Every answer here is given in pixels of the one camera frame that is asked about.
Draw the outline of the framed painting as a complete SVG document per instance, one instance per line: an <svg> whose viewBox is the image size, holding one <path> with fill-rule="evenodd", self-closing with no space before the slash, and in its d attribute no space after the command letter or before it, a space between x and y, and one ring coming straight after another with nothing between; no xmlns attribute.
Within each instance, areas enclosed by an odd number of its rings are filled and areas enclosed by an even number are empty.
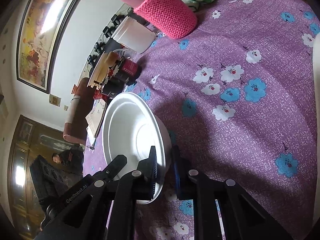
<svg viewBox="0 0 320 240"><path fill-rule="evenodd" d="M17 80L50 93L55 58L80 0L28 0L18 32Z"/></svg>

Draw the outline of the purple floral tablecloth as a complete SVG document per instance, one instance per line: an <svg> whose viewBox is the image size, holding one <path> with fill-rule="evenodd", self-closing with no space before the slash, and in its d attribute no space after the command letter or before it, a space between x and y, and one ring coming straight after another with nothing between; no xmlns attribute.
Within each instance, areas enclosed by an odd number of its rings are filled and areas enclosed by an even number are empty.
<svg viewBox="0 0 320 240"><path fill-rule="evenodd" d="M237 181L294 238L311 230L317 183L312 52L319 20L302 0L216 0L180 41L134 60L129 91L193 166Z"/></svg>

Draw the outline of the dark glass jar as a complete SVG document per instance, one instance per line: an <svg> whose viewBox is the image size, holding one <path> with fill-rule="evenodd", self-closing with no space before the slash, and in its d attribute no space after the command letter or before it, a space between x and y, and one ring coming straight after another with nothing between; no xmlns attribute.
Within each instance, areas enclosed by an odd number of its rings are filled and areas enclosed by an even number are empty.
<svg viewBox="0 0 320 240"><path fill-rule="evenodd" d="M141 66L129 59L124 59L119 62L116 77L122 81L135 81L139 78L141 72Z"/></svg>

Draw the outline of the large white foam bowl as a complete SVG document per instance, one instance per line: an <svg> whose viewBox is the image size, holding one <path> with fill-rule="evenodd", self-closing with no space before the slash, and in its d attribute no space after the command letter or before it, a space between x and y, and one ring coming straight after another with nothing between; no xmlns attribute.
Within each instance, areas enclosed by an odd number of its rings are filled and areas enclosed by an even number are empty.
<svg viewBox="0 0 320 240"><path fill-rule="evenodd" d="M140 96L123 92L111 101L104 116L102 144L107 164L119 154L127 158L116 180L135 170L154 146L158 167L153 198L160 195L171 163L171 139L163 122Z"/></svg>

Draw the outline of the seated man in black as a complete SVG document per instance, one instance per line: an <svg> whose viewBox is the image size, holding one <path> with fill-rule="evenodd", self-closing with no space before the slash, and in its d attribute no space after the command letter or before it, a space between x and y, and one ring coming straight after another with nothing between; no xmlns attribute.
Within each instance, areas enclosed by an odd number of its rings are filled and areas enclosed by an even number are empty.
<svg viewBox="0 0 320 240"><path fill-rule="evenodd" d="M81 176L83 173L84 154L81 150L71 148L60 153L53 153L52 160L56 164L67 166L73 174Z"/></svg>

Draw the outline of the open paper booklet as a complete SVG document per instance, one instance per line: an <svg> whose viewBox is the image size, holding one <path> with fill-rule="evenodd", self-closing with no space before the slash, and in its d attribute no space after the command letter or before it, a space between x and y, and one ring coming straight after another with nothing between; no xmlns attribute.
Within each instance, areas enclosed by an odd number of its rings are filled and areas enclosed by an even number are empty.
<svg viewBox="0 0 320 240"><path fill-rule="evenodd" d="M106 102L103 99L94 100L93 108L86 116L87 132L94 138L97 137L101 124L103 122L104 114L106 111Z"/></svg>

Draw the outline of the dark wooden cabinet doors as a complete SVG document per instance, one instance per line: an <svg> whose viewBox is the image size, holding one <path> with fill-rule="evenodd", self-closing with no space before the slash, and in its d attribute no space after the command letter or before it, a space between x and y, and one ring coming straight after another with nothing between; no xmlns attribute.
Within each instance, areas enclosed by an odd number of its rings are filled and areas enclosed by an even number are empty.
<svg viewBox="0 0 320 240"><path fill-rule="evenodd" d="M34 239L40 232L44 219L31 179L29 166L41 155L60 172L60 178L68 187L80 180L70 168L52 161L53 153L74 148L83 150L79 144L63 139L61 131L20 116L12 139L8 162L8 197L13 224L23 239Z"/></svg>

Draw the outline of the pink knit sleeved bottle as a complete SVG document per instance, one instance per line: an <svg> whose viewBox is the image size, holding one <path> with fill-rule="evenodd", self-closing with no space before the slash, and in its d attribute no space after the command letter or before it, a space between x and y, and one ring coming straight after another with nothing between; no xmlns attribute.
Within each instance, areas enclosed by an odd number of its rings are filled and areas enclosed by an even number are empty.
<svg viewBox="0 0 320 240"><path fill-rule="evenodd" d="M189 35L197 26L195 13L181 0L121 0L172 39Z"/></svg>

